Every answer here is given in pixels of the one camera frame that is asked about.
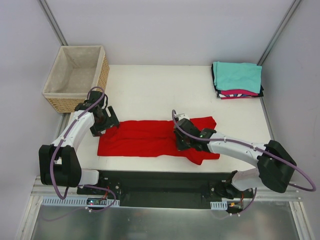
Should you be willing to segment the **red t shirt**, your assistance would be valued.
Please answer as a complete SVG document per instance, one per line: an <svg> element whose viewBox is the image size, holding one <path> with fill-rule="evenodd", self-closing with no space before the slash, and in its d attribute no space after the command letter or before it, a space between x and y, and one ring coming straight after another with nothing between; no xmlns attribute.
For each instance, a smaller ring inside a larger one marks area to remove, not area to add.
<svg viewBox="0 0 320 240"><path fill-rule="evenodd" d="M204 160L218 160L220 154L197 151L193 148L178 150L172 120L128 120L118 127L106 130L99 138L97 155L100 157L182 157L193 164Z"/></svg>

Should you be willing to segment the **wicker basket with cloth liner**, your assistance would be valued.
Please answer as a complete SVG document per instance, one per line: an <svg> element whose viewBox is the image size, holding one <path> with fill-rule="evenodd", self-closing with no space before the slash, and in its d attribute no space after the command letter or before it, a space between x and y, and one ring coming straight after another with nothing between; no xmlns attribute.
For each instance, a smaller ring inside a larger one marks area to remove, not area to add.
<svg viewBox="0 0 320 240"><path fill-rule="evenodd" d="M91 88L106 88L109 71L102 45L61 46L42 94L58 113L72 113Z"/></svg>

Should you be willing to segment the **pink t shirt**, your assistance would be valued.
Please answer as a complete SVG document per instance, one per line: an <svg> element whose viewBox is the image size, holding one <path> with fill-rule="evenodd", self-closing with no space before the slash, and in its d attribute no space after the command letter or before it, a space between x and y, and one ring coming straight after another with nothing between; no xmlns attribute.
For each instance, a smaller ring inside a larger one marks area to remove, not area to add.
<svg viewBox="0 0 320 240"><path fill-rule="evenodd" d="M233 90L218 90L217 97L221 99L242 99L242 98L255 98L258 97L258 93L250 92L243 89Z"/></svg>

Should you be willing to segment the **black t shirt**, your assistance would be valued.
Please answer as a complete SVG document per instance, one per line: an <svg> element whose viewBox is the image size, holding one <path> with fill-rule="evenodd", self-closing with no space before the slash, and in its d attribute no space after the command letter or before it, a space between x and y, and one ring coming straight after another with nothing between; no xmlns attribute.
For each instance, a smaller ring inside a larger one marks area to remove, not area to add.
<svg viewBox="0 0 320 240"><path fill-rule="evenodd" d="M219 90L219 89L217 88L217 84L215 83L214 64L211 65L211 75L212 75L213 87L214 87L216 96L218 97L217 91L221 91L221 90ZM258 97L252 97L252 98L261 98L261 97L263 97L263 96L264 96L263 91L264 91L264 88L263 88L263 86L261 85L261 86L260 86L260 91L259 91L259 93L257 93L257 94L258 94Z"/></svg>

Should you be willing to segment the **teal t shirt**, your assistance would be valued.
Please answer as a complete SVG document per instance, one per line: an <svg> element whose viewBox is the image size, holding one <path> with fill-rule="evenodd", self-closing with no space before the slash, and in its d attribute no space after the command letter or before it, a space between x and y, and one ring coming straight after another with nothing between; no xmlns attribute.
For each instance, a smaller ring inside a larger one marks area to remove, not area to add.
<svg viewBox="0 0 320 240"><path fill-rule="evenodd" d="M213 84L219 91L245 90L258 94L261 90L262 66L215 61L213 76Z"/></svg>

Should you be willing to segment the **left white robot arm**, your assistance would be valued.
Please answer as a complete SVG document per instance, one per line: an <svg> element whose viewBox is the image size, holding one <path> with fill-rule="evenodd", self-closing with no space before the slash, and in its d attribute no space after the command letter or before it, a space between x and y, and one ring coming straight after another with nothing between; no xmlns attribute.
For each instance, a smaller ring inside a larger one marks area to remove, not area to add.
<svg viewBox="0 0 320 240"><path fill-rule="evenodd" d="M102 194L105 181L99 178L98 170L81 167L77 150L87 132L101 137L107 129L119 125L113 107L108 106L107 95L92 89L87 99L75 107L73 118L61 135L50 145L40 147L41 183L70 188L88 185L94 194Z"/></svg>

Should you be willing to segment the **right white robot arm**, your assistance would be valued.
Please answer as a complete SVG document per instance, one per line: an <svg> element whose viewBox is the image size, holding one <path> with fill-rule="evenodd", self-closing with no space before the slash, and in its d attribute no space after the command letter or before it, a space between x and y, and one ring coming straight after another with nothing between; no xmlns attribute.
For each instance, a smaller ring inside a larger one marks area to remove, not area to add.
<svg viewBox="0 0 320 240"><path fill-rule="evenodd" d="M243 191L258 187L267 187L276 193L287 190L297 164L279 142L246 142L214 129L199 130L188 118L175 117L173 123L179 150L194 149L226 155L253 167L245 171L232 171L225 182L215 187L220 196L233 199Z"/></svg>

